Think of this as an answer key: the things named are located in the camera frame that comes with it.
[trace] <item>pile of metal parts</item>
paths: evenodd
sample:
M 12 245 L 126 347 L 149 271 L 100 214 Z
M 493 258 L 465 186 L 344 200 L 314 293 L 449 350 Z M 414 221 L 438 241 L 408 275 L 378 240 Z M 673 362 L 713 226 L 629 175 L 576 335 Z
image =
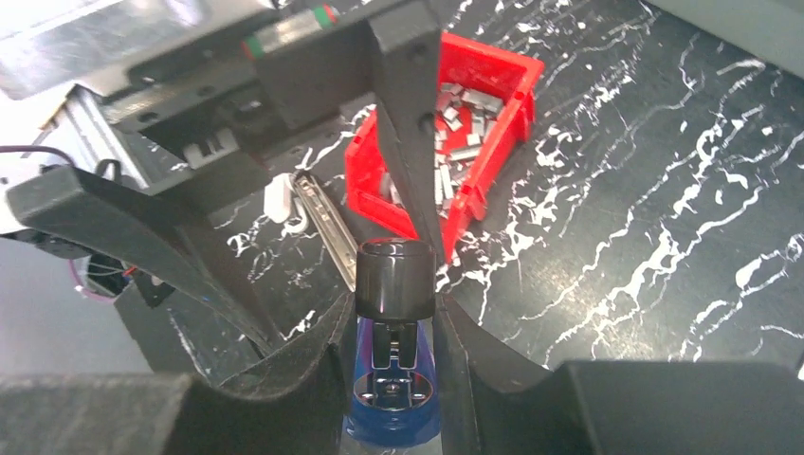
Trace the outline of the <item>pile of metal parts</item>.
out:
M 459 83 L 441 84 L 441 92 L 436 101 L 435 131 L 435 205 L 439 215 L 447 218 L 455 189 L 464 184 L 475 158 L 480 155 L 486 138 L 497 125 L 497 117 L 504 107 L 504 101 L 478 90 L 464 88 Z M 461 118 L 469 118 L 465 125 Z M 449 143 L 465 143 L 457 149 L 447 148 Z M 389 173 L 380 179 L 379 192 L 397 206 L 403 207 L 402 198 Z

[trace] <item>red bin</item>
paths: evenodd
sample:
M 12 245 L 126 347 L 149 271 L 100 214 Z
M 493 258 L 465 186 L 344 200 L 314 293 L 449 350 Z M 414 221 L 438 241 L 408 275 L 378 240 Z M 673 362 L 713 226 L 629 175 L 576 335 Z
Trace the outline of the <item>red bin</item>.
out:
M 439 83 L 459 83 L 505 101 L 496 126 L 485 138 L 463 185 L 455 192 L 448 218 L 441 219 L 448 258 L 452 257 L 455 244 L 466 232 L 469 222 L 485 217 L 485 196 L 514 146 L 530 137 L 536 111 L 533 88 L 543 70 L 544 63 L 539 60 L 444 33 Z M 464 128 L 470 128 L 471 121 L 462 120 Z M 448 139 L 444 150 L 438 153 L 448 155 L 451 149 L 465 145 L 460 143 L 463 137 L 455 135 L 454 140 Z M 385 172 L 385 163 L 377 148 L 376 113 L 372 113 L 346 149 L 347 204 L 382 227 L 414 239 L 417 235 L 408 213 L 379 193 L 380 179 Z

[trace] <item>tabletop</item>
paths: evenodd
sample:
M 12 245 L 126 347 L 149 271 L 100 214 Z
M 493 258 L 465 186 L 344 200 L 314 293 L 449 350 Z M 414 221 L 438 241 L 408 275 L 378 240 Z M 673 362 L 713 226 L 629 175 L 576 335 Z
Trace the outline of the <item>tabletop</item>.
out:
M 446 30 L 546 63 L 533 139 L 509 158 L 438 289 L 551 369 L 570 358 L 797 368 L 802 81 L 635 0 L 433 3 Z M 359 241 L 388 234 L 345 208 L 343 150 L 370 103 L 272 163 L 316 175 Z M 255 194 L 214 221 L 292 337 L 346 287 L 313 228 L 287 234 L 262 204 Z M 215 339 L 201 339 L 199 316 L 171 311 L 211 369 L 226 364 L 224 375 L 247 361 L 223 322 L 207 323 Z M 422 450 L 410 453 L 439 451 Z

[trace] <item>blue plastic body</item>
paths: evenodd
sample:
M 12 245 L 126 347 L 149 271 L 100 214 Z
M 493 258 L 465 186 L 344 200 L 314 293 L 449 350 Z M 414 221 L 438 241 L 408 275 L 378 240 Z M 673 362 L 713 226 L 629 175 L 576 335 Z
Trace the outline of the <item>blue plastic body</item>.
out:
M 365 406 L 352 393 L 352 412 L 344 419 L 344 429 L 355 440 L 385 448 L 418 446 L 438 435 L 441 418 L 438 408 L 438 393 L 435 381 L 435 363 L 429 348 L 424 327 L 419 322 L 417 337 L 416 368 L 412 371 L 424 376 L 432 386 L 432 396 L 415 409 L 383 410 Z M 361 318 L 357 323 L 357 357 L 355 380 L 368 373 L 382 377 L 400 377 L 410 374 L 402 370 L 395 360 L 387 370 L 372 368 L 372 322 Z

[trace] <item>pink wire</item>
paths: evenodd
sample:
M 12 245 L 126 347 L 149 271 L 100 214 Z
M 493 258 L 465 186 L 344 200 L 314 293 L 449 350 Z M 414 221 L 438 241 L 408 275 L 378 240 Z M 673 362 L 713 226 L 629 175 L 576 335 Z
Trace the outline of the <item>pink wire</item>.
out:
M 101 294 L 92 292 L 92 291 L 90 291 L 89 289 L 86 288 L 86 285 L 84 285 L 84 283 L 81 281 L 81 277 L 78 274 L 78 268 L 75 266 L 75 261 L 73 261 L 72 259 L 69 259 L 69 260 L 67 260 L 67 264 L 69 265 L 70 275 L 72 276 L 73 281 L 75 282 L 75 284 L 81 288 L 80 292 L 82 294 L 84 294 L 86 297 L 88 297 L 90 299 L 102 301 L 102 302 L 105 302 L 105 303 L 114 303 L 115 302 L 114 298 L 102 296 Z

